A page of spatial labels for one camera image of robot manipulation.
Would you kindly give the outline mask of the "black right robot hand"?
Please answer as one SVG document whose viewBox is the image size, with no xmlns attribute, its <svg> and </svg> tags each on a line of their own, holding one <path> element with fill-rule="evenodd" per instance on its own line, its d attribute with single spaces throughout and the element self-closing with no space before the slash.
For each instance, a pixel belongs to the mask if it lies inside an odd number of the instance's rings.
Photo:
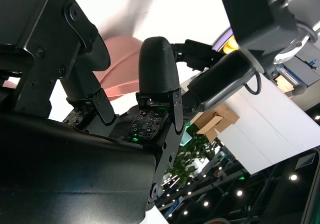
<svg viewBox="0 0 320 224">
<path fill-rule="evenodd" d="M 140 223 L 184 131 L 163 37 L 138 62 L 139 113 L 124 139 L 96 71 L 109 52 L 76 0 L 0 0 L 1 223 Z"/>
</svg>

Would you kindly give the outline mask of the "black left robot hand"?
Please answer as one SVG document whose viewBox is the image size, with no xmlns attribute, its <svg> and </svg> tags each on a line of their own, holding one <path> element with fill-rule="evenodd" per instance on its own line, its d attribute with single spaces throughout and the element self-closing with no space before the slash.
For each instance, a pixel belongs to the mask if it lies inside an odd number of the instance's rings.
<svg viewBox="0 0 320 224">
<path fill-rule="evenodd" d="M 211 45 L 192 40 L 171 47 L 176 62 L 185 62 L 189 68 L 201 71 L 182 95 L 184 115 L 214 108 L 256 74 L 250 60 L 239 50 L 223 54 Z"/>
</svg>

